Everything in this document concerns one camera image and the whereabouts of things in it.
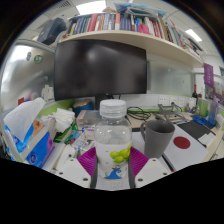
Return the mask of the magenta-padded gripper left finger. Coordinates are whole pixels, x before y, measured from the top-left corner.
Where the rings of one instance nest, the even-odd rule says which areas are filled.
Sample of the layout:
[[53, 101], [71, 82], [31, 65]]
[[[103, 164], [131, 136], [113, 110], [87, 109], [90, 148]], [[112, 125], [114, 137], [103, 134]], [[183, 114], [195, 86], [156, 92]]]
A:
[[95, 148], [91, 148], [78, 159], [69, 158], [57, 171], [56, 175], [78, 186], [94, 189], [97, 182]]

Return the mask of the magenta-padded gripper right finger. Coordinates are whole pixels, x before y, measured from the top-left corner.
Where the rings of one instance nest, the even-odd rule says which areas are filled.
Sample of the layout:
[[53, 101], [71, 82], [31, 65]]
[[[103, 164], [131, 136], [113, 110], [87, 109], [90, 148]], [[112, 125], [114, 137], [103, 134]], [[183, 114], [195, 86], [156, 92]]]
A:
[[158, 159], [148, 159], [139, 150], [130, 149], [128, 177], [131, 188], [146, 186], [170, 174]]

